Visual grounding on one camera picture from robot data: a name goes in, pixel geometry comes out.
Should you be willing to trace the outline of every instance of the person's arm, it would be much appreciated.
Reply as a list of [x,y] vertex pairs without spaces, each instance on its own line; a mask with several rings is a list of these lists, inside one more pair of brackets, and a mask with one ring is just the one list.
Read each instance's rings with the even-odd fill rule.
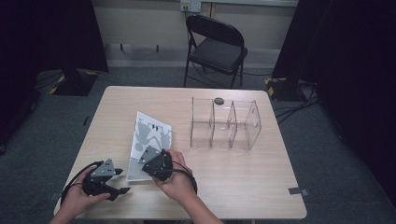
[[76,216],[83,213],[91,205],[99,203],[110,197],[109,193],[95,195],[93,197],[88,196],[83,190],[81,183],[85,176],[96,166],[92,166],[78,176],[74,185],[67,192],[59,211],[55,217],[50,221],[50,224],[64,224],[71,222]]
[[[172,156],[172,161],[180,163],[188,169],[190,173],[192,170],[186,166],[183,155],[174,150],[168,150]],[[184,170],[183,167],[174,163],[174,169]],[[167,181],[161,181],[153,178],[157,186],[171,199],[177,201],[189,214],[194,224],[207,223],[222,223],[204,204],[204,202],[195,194],[190,179],[181,173],[173,172],[172,176]]]

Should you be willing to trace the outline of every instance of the carpeted floor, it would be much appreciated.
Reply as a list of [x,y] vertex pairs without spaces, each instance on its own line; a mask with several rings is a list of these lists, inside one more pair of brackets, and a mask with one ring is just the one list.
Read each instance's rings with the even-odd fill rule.
[[[246,72],[266,75],[271,69],[247,68]],[[42,73],[39,79],[56,73]],[[40,89],[42,94],[35,111],[15,132],[7,143],[7,153],[0,157],[0,223],[50,221],[56,204],[50,195],[62,190],[107,86],[182,87],[183,74],[184,67],[112,67],[109,74],[99,75],[87,97],[48,94],[52,84],[45,85],[56,76],[38,83],[38,87],[44,87]],[[264,91],[266,78],[245,75],[244,85],[239,86],[237,79],[234,88]],[[208,88],[191,79],[188,87]],[[272,104],[276,114],[300,105],[299,102]],[[297,181],[310,192],[304,197],[308,215],[298,221],[256,220],[256,223],[396,223],[395,209],[365,164],[339,140],[333,121],[321,104],[294,113],[279,128]]]

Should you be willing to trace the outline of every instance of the white book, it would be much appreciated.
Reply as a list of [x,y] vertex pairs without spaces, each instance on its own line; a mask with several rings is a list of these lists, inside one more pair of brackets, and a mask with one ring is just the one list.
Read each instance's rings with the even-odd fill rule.
[[134,125],[134,139],[132,142],[131,159],[129,161],[127,181],[150,180],[141,169],[143,163],[140,161],[148,147],[155,148],[158,153],[162,149],[170,149],[172,146],[172,126],[150,117],[140,111],[137,112]]

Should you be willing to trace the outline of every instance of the transparent file holder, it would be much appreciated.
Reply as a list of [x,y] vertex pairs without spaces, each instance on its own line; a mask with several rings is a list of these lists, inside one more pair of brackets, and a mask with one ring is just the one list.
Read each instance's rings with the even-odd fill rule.
[[255,101],[192,97],[191,147],[251,149],[261,129]]

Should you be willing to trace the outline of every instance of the wooden table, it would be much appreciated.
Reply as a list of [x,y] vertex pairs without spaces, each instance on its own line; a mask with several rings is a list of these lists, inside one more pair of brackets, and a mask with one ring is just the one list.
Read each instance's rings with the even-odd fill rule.
[[[190,147],[191,98],[257,102],[262,130],[254,147],[219,149]],[[188,219],[176,202],[151,181],[125,181],[137,111],[172,125],[173,149],[181,151],[198,183],[198,195],[221,219],[301,219],[306,216],[288,153],[264,91],[181,88],[108,87],[96,110],[66,184],[84,166],[112,158],[124,173],[107,182],[128,187],[115,202],[96,204],[80,218]]]

